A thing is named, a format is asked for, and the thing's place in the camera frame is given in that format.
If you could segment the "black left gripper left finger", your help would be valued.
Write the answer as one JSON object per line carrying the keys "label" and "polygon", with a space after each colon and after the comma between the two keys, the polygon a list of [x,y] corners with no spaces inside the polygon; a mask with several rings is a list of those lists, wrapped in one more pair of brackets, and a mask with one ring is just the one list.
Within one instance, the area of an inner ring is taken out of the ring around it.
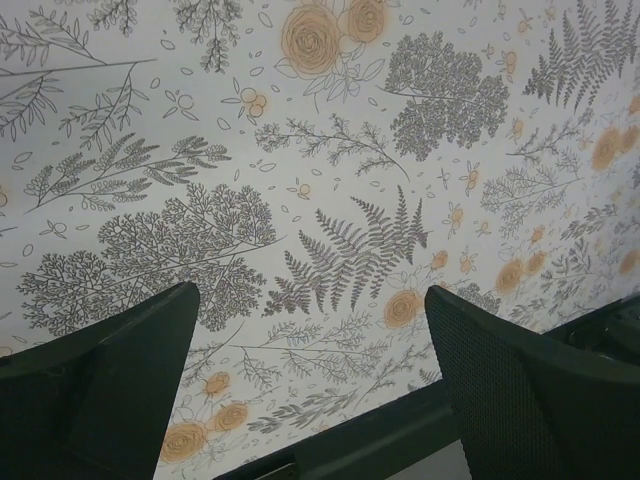
{"label": "black left gripper left finger", "polygon": [[199,305],[183,282],[2,357],[2,478],[152,478]]}

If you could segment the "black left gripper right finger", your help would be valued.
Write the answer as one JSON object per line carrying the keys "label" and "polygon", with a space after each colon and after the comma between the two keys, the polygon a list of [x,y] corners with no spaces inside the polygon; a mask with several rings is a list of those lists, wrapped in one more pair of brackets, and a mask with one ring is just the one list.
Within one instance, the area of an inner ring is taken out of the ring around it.
{"label": "black left gripper right finger", "polygon": [[636,479],[639,362],[429,288],[431,340],[474,479]]}

